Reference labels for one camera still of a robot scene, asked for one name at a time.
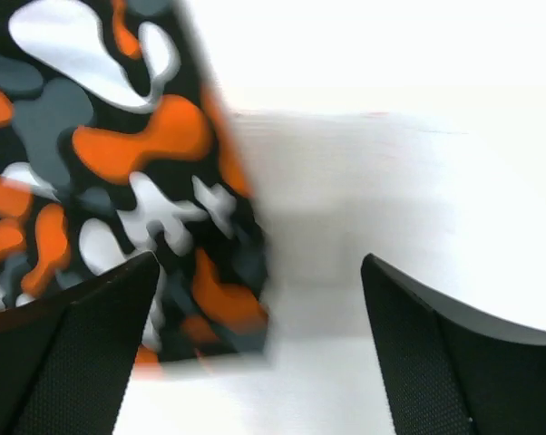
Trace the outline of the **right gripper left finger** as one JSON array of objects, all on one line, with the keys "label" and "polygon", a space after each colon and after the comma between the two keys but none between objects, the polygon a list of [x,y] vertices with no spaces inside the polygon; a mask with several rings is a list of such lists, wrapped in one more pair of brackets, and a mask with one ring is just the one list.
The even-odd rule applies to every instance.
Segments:
[{"label": "right gripper left finger", "polygon": [[110,434],[160,266],[151,252],[0,312],[0,434]]}]

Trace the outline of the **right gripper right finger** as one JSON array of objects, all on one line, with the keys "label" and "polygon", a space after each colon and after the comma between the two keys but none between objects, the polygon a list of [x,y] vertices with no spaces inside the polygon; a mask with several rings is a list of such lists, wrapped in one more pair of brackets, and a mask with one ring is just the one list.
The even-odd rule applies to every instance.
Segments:
[{"label": "right gripper right finger", "polygon": [[546,434],[546,332],[478,310],[372,254],[366,310],[398,434]]}]

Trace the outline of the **orange camouflage shorts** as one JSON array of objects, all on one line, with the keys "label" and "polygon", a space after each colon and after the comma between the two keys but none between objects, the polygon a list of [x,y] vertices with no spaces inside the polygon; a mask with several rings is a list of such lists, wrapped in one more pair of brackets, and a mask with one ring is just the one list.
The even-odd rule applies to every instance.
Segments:
[{"label": "orange camouflage shorts", "polygon": [[178,1],[0,1],[0,311],[141,252],[137,360],[262,353],[267,244]]}]

